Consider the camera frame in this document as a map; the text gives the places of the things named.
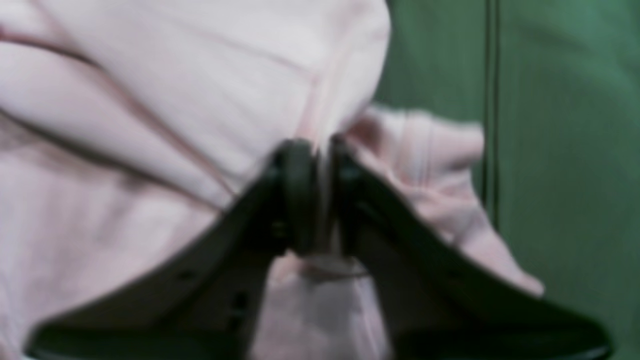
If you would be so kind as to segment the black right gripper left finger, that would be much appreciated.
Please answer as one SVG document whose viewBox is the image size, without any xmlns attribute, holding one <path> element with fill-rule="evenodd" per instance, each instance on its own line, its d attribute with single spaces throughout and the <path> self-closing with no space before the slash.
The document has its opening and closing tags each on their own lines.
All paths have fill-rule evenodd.
<svg viewBox="0 0 640 360">
<path fill-rule="evenodd" d="M 241 360 L 273 260 L 310 253 L 316 221 L 311 144 L 286 140 L 214 224 L 158 268 L 39 326 L 35 360 Z"/>
</svg>

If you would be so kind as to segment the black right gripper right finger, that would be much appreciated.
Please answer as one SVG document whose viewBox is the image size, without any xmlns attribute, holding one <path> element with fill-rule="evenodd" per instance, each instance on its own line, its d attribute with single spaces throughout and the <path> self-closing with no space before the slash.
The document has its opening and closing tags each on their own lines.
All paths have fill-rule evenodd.
<svg viewBox="0 0 640 360">
<path fill-rule="evenodd" d="M 608 333 L 473 264 L 391 185 L 330 143 L 341 249 L 368 269 L 398 360 L 606 360 Z"/>
</svg>

